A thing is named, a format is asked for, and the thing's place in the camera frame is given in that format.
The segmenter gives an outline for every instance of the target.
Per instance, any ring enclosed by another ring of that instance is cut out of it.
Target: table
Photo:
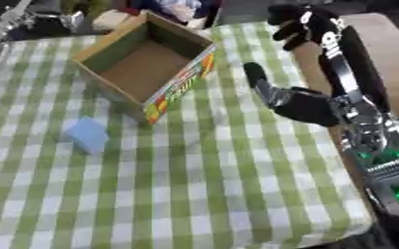
[[[326,129],[281,118],[242,62],[304,86],[264,22],[204,33],[215,70],[154,126],[87,87],[68,57],[95,37],[14,43],[0,72],[0,248],[296,248],[372,219]],[[102,155],[62,132],[104,125]]]

